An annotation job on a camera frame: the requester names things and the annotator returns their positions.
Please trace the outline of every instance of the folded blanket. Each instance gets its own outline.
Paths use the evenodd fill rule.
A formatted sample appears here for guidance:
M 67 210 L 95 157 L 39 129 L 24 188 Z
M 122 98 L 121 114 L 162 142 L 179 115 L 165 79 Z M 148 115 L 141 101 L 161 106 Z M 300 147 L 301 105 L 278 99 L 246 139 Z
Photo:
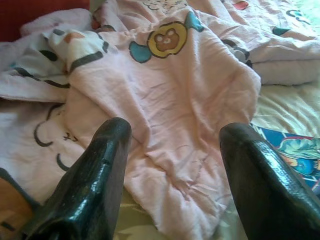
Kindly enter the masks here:
M 125 118 L 133 136 L 125 187 L 159 231 L 208 239 L 231 197 L 219 130 L 250 122 L 261 80 L 319 77 L 319 39 L 285 3 L 108 0 L 93 15 L 95 31 L 38 34 L 1 73 L 0 97 L 65 104 L 26 111 L 0 167 L 43 202 L 100 124 Z

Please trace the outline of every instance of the teal shape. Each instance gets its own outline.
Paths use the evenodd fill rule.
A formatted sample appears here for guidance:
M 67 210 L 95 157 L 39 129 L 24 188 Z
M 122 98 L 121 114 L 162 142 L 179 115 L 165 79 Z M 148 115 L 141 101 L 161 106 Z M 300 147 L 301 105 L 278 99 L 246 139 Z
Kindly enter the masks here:
M 272 29 L 272 33 L 278 36 L 281 36 L 282 34 L 285 34 L 286 32 L 288 32 L 290 29 L 288 28 L 281 28 L 281 27 L 274 27 Z
M 192 11 L 188 12 L 184 21 L 184 25 L 186 29 L 195 29 L 199 33 L 204 30 L 204 27 L 201 25 L 201 22 Z
M 136 60 L 138 63 L 145 63 L 149 61 L 152 56 L 152 53 L 148 46 L 140 45 L 135 41 L 132 41 L 129 45 L 129 51 L 131 57 Z

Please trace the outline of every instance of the wrinkled fabric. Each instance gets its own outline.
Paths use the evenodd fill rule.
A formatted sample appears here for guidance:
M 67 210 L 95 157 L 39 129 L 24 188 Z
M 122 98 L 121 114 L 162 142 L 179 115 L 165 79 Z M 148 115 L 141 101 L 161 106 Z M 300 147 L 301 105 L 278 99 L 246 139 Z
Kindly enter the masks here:
M 319 76 L 317 37 L 298 26 L 273 29 L 287 5 L 271 7 L 108 0 L 88 29 L 79 23 L 38 33 L 1 73 L 0 97 L 51 103 L 39 103 L 33 117 L 31 108 L 12 113 L 6 127 L 24 127 L 0 150 L 0 167 L 43 203 L 98 127 L 122 117 L 132 127 L 126 189 L 162 233 L 208 239 L 231 198 L 220 129 L 251 121 L 261 83 Z M 251 16 L 257 9 L 270 15 L 261 27 Z M 305 77 L 292 70 L 274 78 L 288 69 Z

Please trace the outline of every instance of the red wall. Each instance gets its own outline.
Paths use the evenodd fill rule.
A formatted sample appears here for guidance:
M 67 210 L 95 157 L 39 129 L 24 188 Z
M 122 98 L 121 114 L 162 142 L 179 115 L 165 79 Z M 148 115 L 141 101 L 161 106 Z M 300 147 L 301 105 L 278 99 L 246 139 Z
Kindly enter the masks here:
M 42 15 L 89 5 L 90 0 L 0 0 L 0 42 L 20 38 L 19 28 Z

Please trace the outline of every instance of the yellow circle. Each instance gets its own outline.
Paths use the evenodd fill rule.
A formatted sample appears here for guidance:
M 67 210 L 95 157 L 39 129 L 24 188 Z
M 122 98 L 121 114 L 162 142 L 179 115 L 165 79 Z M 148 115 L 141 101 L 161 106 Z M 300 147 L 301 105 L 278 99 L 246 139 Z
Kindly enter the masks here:
M 179 36 L 179 40 L 175 48 L 173 49 L 166 49 L 161 51 L 157 47 L 157 36 L 166 36 L 167 32 L 173 29 L 175 33 Z M 182 47 L 185 45 L 187 41 L 187 29 L 181 22 L 173 22 L 166 25 L 162 25 L 158 30 L 153 31 L 148 38 L 147 45 L 150 51 L 159 58 L 166 58 L 170 54 L 177 54 Z

